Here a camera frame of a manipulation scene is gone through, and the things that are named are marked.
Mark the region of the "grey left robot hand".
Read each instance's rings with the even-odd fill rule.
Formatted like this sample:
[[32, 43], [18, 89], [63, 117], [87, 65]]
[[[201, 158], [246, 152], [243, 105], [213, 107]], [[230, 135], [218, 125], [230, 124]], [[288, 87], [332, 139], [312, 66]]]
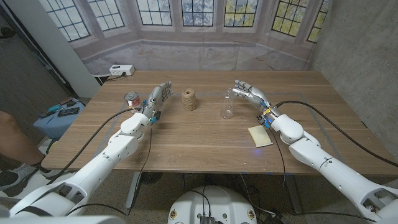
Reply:
[[156, 111], [160, 111], [164, 102], [173, 94], [172, 82], [165, 82], [155, 87], [147, 99], [141, 113], [151, 118]]

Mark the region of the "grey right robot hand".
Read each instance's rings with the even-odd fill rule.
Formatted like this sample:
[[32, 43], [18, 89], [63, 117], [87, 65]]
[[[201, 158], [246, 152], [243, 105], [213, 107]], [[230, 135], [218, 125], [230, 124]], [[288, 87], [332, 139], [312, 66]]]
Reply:
[[233, 92], [253, 104], [263, 115], [279, 117], [280, 111], [273, 107], [266, 95], [258, 88], [247, 82], [236, 80]]

